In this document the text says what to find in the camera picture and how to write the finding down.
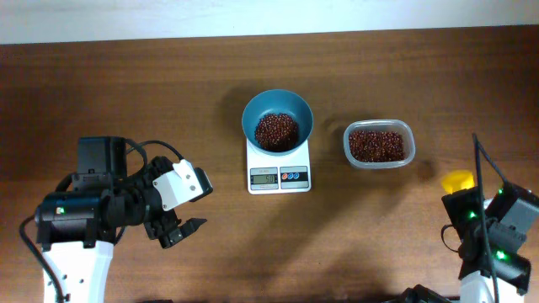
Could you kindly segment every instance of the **wooden table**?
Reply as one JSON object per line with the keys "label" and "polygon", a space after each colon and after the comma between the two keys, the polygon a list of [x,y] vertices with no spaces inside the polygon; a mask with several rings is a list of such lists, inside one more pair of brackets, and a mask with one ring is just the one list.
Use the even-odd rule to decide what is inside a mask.
{"label": "wooden table", "polygon": [[[177,209],[208,223],[172,249],[128,228],[107,302],[386,299],[416,284],[458,295],[461,261],[440,240],[449,221],[440,179],[474,169],[472,133],[509,179],[539,190],[539,27],[3,45],[0,54],[2,300],[42,300],[40,267],[17,228],[76,169],[80,136],[167,141],[215,186]],[[313,110],[309,193],[247,191],[240,118],[270,88]],[[350,167],[344,128],[368,119],[408,123],[414,161]],[[140,164],[129,156],[131,172]],[[492,196],[500,181],[484,174]],[[537,227],[520,250],[535,265]],[[530,290],[527,302],[538,301],[537,269]]]}

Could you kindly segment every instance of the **plastic container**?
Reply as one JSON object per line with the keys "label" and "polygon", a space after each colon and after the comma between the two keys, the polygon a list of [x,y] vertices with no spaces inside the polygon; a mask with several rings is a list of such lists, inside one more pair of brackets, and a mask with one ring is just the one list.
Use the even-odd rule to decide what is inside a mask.
{"label": "plastic container", "polygon": [[[404,160],[393,162],[361,162],[352,156],[348,138],[353,131],[395,131],[403,137]],[[364,169],[382,169],[401,167],[410,163],[415,156],[414,135],[410,127],[401,120],[366,120],[352,123],[344,131],[344,154],[352,167]]]}

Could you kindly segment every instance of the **green led light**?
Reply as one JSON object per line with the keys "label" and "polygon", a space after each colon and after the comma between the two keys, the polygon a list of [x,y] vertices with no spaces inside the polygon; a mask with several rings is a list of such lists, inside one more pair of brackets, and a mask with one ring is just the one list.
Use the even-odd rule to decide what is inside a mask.
{"label": "green led light", "polygon": [[496,252],[496,258],[498,258],[500,260],[505,260],[507,258],[507,255],[505,254],[505,252],[497,251]]}

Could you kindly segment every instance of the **digital kitchen scale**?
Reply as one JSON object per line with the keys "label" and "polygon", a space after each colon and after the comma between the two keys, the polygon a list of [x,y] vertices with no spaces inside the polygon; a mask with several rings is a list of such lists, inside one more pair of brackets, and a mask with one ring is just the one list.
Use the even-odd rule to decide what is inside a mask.
{"label": "digital kitchen scale", "polygon": [[285,194],[311,189],[309,145],[285,156],[270,156],[247,141],[247,186],[251,194]]}
{"label": "digital kitchen scale", "polygon": [[[260,121],[267,114],[287,114],[298,126],[297,142],[288,151],[266,151],[255,138]],[[247,188],[251,194],[285,194],[311,189],[311,162],[307,139],[312,133],[313,115],[307,102],[285,89],[260,93],[245,107],[243,134],[247,138]]]}

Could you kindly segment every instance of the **scale display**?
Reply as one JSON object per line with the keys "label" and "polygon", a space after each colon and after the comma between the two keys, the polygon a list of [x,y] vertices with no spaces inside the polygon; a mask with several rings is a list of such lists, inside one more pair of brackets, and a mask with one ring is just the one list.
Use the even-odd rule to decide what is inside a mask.
{"label": "scale display", "polygon": [[253,184],[273,184],[277,183],[276,175],[253,176]]}

